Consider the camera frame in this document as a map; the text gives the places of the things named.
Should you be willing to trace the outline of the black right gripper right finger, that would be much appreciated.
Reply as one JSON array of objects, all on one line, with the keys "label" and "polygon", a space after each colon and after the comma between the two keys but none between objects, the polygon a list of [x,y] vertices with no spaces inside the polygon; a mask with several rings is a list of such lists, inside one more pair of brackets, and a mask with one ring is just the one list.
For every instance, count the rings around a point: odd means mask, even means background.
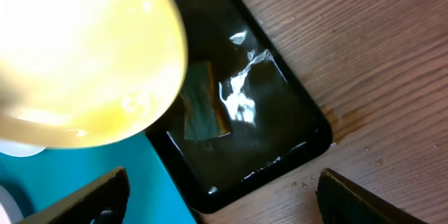
[{"label": "black right gripper right finger", "polygon": [[316,198],[325,224],[426,224],[329,168],[321,171]]}]

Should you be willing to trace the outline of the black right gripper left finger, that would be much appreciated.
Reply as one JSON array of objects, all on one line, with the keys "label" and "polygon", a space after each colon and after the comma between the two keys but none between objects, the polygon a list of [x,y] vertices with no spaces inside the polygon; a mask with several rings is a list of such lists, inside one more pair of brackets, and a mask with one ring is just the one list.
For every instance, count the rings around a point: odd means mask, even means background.
[{"label": "black right gripper left finger", "polygon": [[130,196],[124,167],[116,167],[19,224],[123,223]]}]

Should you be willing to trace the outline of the yellow plate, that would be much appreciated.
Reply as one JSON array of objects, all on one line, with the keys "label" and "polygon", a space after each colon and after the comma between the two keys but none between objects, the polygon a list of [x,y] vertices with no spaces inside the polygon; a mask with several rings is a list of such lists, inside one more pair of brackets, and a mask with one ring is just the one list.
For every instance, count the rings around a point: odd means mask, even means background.
[{"label": "yellow plate", "polygon": [[86,148],[131,137],[177,97],[174,0],[1,0],[1,138]]}]

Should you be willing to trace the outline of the yellow green sponge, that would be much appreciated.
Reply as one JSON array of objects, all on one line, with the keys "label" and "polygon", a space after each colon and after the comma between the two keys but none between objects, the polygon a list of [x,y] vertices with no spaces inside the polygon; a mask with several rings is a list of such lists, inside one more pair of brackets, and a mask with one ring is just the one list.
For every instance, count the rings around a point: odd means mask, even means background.
[{"label": "yellow green sponge", "polygon": [[203,141],[231,133],[230,121],[218,93],[214,64],[188,66],[180,96],[184,104],[184,138]]}]

